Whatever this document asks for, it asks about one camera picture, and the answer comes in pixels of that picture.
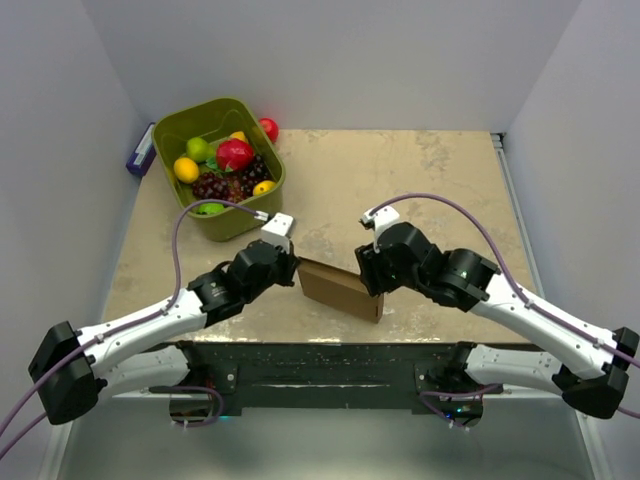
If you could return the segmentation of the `brown cardboard box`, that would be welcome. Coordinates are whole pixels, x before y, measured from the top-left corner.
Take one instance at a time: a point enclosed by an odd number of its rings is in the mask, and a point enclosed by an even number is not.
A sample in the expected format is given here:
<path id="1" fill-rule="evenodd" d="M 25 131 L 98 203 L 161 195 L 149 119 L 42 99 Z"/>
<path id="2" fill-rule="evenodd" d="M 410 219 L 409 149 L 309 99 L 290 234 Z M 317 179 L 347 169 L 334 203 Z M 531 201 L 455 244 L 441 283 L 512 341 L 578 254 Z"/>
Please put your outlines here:
<path id="1" fill-rule="evenodd" d="M 356 273 L 304 257 L 297 273 L 307 298 L 370 323 L 380 321 L 384 296 L 370 296 Z"/>

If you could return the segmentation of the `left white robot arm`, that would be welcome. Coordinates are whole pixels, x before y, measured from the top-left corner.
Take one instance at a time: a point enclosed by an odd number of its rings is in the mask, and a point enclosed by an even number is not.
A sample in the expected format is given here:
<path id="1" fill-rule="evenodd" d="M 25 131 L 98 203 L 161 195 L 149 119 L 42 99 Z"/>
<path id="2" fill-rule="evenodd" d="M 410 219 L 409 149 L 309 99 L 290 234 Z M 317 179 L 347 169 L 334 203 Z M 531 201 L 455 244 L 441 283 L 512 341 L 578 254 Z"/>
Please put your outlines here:
<path id="1" fill-rule="evenodd" d="M 62 425 L 88 413 L 113 392 L 117 365 L 240 314 L 273 285 L 293 286 L 298 264 L 292 241 L 256 240 L 163 302 L 82 331 L 54 325 L 28 367 L 47 420 Z"/>

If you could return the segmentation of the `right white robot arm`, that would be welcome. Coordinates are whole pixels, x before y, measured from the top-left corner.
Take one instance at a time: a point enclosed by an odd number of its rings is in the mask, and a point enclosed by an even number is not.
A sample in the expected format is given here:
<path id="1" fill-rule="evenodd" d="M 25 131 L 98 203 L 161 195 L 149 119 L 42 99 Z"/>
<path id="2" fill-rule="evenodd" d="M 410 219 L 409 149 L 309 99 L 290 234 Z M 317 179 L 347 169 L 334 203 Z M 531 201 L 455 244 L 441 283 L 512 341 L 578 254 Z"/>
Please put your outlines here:
<path id="1" fill-rule="evenodd" d="M 607 330 L 551 305 L 505 271 L 468 249 L 441 251 L 416 227 L 395 216 L 365 215 L 371 243 L 356 249 L 370 296 L 405 287 L 441 307 L 494 321 L 539 347 L 538 352 L 466 344 L 432 380 L 459 393 L 510 384 L 558 395 L 575 410 L 610 419 L 619 411 L 638 334 Z"/>

